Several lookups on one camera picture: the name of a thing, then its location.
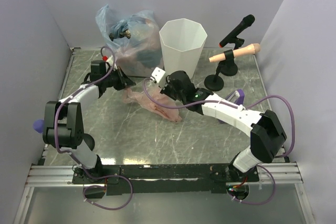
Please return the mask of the pink plastic trash bag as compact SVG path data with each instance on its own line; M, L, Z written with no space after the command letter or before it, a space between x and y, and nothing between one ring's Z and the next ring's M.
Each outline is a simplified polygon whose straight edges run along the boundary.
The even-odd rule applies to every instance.
M148 93L157 103L176 107L175 101L168 96L161 94L158 86L149 87ZM127 88L123 91L122 101L124 103L138 103L142 108L172 122L180 122L182 120L178 109L168 109L159 106L157 103L150 100L144 91L136 92L131 88Z

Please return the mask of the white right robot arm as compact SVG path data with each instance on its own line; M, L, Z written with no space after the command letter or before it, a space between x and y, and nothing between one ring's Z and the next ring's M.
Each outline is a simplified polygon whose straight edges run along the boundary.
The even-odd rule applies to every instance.
M167 74L155 68L152 78L162 94L180 101L183 107L227 123L250 138L249 146L239 152L228 166L227 173L232 180L241 181L256 165L271 163L287 138L275 112L249 110L210 90L197 88L183 70Z

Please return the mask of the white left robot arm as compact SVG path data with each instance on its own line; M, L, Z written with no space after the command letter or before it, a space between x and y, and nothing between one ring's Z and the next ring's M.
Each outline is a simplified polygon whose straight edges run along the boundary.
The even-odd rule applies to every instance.
M43 141L58 153L67 154L86 179L98 183L104 171L100 157L93 152L95 141L84 131L82 113L91 103L102 97L108 88L117 91L135 85L120 67L103 60L94 60L80 87L59 101L45 106Z

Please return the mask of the white plastic trash bin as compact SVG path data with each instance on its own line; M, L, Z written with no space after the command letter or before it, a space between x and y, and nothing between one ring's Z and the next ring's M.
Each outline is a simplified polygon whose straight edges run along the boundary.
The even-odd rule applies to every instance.
M192 78L207 39L203 26L186 18L170 20L159 35L166 73L183 70Z

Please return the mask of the black round microphone stand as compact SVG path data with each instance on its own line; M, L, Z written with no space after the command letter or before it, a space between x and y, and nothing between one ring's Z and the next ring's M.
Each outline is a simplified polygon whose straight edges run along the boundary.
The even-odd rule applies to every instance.
M211 91L220 91L224 87L224 81L219 76L222 69L222 62L220 61L215 74L210 74L204 80L204 86Z

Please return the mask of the large blue plastic bag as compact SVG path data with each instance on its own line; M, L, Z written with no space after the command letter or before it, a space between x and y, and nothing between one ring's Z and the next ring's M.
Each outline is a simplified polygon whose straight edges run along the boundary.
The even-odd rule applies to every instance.
M111 41L110 29L123 19L136 17L141 23L129 24L131 38L119 38ZM116 56L116 64L125 74L134 77L148 77L156 68L163 68L163 56L159 38L159 26L154 19L154 11L142 10L133 15L121 16L109 5L105 5L96 14L96 24L105 44Z

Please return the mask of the crumpled blue plastic bag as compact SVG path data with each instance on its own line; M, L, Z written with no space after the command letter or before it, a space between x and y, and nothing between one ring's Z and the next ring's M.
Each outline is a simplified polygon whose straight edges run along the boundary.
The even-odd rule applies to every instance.
M129 31L129 24L131 23L141 23L140 18L131 17L129 19L123 19L113 25L110 29L109 38L111 41L115 39L124 38L127 39L131 38L131 32Z

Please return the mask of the black rear microphone stand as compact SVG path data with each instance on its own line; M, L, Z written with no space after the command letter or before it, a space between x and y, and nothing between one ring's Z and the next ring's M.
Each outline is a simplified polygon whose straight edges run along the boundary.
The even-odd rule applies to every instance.
M234 50L239 49L243 44L245 40L237 37L229 38L229 39L223 39L220 43L220 47L224 47L227 44L235 44ZM218 67L220 67L220 72L225 76L234 76L238 72L238 67L234 62L234 55L232 53L232 50L228 50L224 52L226 56L225 60L222 60L219 62Z

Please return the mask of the purple box stand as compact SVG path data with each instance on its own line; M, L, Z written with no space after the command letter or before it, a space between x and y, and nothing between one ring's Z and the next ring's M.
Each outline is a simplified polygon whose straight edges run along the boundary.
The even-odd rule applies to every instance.
M232 102L236 105L243 105L244 104L245 94L242 89L237 89L232 91L225 100Z

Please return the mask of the beige microphone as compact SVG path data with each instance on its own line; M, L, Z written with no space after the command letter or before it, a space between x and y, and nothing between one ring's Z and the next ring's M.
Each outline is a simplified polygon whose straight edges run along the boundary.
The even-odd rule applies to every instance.
M209 58L209 62L219 62L228 59L230 55L234 58L244 56L244 55L254 55L255 53L260 52L260 44L250 44L246 47L228 50L223 52L222 54L214 55Z

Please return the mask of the purple microphone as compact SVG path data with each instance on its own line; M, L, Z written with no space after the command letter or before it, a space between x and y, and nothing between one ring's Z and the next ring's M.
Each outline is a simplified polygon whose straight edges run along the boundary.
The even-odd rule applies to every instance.
M44 130L44 120L42 119L39 119L39 120L36 120L34 123L33 123L33 129L41 134L43 133L43 130Z

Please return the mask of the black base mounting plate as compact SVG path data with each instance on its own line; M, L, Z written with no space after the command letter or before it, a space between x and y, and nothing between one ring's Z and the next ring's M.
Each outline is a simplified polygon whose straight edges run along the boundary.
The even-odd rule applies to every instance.
M161 165L103 165L100 176L89 178L80 168L74 169L74 185L103 185L108 196L133 193L188 193L209 191L227 193L226 187L242 182L258 182L257 168L246 174L230 172L226 163L161 164Z

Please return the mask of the black microphone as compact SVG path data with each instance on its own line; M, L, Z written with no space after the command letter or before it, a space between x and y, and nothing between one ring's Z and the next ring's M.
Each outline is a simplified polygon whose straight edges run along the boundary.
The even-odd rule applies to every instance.
M247 15L243 20L224 38L219 42L219 46L224 48L227 44L234 44L234 49L241 47L245 40L238 38L238 35L245 29L250 27L255 21L255 17L252 14Z

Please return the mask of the aluminium rail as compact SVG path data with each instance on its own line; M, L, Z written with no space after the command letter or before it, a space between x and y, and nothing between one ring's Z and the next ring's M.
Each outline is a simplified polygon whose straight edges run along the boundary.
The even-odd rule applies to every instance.
M257 167L259 181L246 182L246 185L267 185L276 182L281 184L302 184L303 179L296 163L260 164ZM30 168L26 187L83 187L88 183L74 184L71 166L32 166Z

